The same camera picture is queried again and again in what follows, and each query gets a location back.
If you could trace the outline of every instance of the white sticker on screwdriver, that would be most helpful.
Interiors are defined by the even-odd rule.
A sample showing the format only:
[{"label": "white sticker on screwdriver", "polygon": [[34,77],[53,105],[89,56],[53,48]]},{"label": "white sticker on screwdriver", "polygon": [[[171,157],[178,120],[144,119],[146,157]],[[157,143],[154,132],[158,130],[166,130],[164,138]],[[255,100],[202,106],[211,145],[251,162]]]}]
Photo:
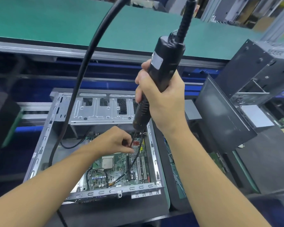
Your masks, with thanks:
[{"label": "white sticker on screwdriver", "polygon": [[161,58],[156,52],[154,52],[151,56],[151,64],[155,67],[155,69],[159,70],[162,62],[163,58]]}]

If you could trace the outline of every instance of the green table surface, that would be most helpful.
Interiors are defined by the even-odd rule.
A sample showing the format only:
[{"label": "green table surface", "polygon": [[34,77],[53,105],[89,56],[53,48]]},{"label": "green table surface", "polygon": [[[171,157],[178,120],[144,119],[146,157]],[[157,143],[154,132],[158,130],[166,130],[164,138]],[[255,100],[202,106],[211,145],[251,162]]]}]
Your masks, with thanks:
[{"label": "green table surface", "polygon": [[[0,37],[88,45],[111,6],[97,0],[0,0]],[[153,52],[158,38],[180,21],[178,15],[125,6],[98,46]],[[260,37],[250,29],[193,19],[184,55],[229,60],[247,39]]]}]

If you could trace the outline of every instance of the person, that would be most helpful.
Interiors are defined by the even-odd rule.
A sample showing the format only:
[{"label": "person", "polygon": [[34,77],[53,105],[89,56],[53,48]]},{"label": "person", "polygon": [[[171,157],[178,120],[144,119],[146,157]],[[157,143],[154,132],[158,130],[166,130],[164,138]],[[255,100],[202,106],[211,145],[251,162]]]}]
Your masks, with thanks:
[{"label": "person", "polygon": [[[184,110],[184,82],[176,71],[160,93],[142,64],[135,82],[136,101],[142,92],[152,119],[168,141],[178,173],[200,226],[270,226],[248,199],[219,170],[189,130]],[[35,177],[0,197],[0,226],[44,226],[99,157],[133,153],[131,136],[114,126]]]}]

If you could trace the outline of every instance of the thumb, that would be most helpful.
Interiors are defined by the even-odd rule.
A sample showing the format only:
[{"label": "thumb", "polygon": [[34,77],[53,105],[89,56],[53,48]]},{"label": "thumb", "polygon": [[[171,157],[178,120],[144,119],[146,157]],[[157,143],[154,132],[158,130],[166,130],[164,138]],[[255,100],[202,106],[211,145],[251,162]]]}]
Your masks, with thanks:
[{"label": "thumb", "polygon": [[135,152],[132,148],[126,146],[120,146],[118,151],[125,154],[133,154]]},{"label": "thumb", "polygon": [[161,92],[145,70],[141,70],[139,72],[138,82],[141,90],[150,103],[155,103],[156,101],[158,101]]}]

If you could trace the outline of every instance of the black electric screwdriver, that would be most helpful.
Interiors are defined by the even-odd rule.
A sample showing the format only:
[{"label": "black electric screwdriver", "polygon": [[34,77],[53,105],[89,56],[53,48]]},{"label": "black electric screwdriver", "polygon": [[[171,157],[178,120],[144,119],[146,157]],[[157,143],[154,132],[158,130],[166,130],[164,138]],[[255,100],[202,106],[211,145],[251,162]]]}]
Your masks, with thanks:
[{"label": "black electric screwdriver", "polygon": [[[152,54],[148,74],[160,92],[165,91],[168,87],[181,61],[185,51],[184,38],[193,17],[196,4],[197,0],[188,0],[186,2],[185,12],[178,31],[171,33],[169,36],[160,37]],[[146,96],[142,93],[142,100],[137,107],[133,120],[134,129],[138,132],[144,131],[150,119],[149,103]]]}]

